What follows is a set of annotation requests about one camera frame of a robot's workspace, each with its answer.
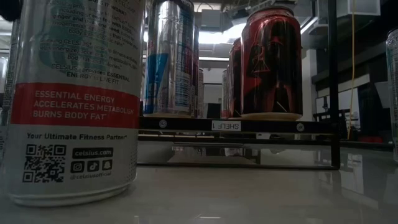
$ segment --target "qr code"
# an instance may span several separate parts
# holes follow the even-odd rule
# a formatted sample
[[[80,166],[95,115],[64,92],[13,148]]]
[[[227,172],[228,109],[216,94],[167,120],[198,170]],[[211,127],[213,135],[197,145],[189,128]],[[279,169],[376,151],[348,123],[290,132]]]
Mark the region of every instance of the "qr code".
[[[67,146],[64,145],[26,145],[22,181],[25,183],[62,183],[66,154]]]

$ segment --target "shelf label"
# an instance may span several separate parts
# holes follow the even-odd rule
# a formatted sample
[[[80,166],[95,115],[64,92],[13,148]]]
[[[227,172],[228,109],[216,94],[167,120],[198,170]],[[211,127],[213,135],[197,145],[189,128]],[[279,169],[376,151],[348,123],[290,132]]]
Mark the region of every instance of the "shelf label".
[[[212,131],[241,131],[240,121],[212,121]]]

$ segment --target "social media icon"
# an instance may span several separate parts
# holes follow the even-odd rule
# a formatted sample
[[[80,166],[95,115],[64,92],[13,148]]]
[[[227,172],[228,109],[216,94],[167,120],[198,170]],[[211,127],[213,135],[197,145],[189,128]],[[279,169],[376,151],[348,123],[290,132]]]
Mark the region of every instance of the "social media icon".
[[[72,162],[70,164],[70,172],[72,174],[84,172],[84,170],[85,170],[85,162],[84,161]]]
[[[112,169],[112,159],[102,161],[102,170]]]
[[[100,169],[100,162],[99,161],[88,161],[87,162],[87,171],[88,172],[96,172]]]

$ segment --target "yellow cable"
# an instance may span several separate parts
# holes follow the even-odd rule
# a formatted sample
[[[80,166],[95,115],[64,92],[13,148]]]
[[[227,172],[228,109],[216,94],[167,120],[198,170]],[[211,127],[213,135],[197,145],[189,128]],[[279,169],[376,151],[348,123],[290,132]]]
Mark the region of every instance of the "yellow cable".
[[[351,102],[349,104],[349,123],[348,123],[348,135],[347,135],[347,139],[349,139],[349,134],[351,132],[351,112],[353,110],[353,95],[354,95],[354,78],[355,78],[355,0],[353,0],[353,15],[352,15],[352,27],[353,27],[353,77],[352,77],[352,86],[351,86]]]

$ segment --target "black pole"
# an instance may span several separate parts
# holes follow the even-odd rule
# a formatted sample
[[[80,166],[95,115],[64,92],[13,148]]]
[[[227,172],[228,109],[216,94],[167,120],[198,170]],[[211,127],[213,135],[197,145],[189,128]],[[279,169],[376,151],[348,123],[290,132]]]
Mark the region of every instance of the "black pole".
[[[335,134],[331,139],[331,165],[340,168],[340,137],[338,115],[338,71],[337,71],[337,12],[336,0],[328,0],[328,38],[329,38],[329,82],[330,82],[330,120]]]

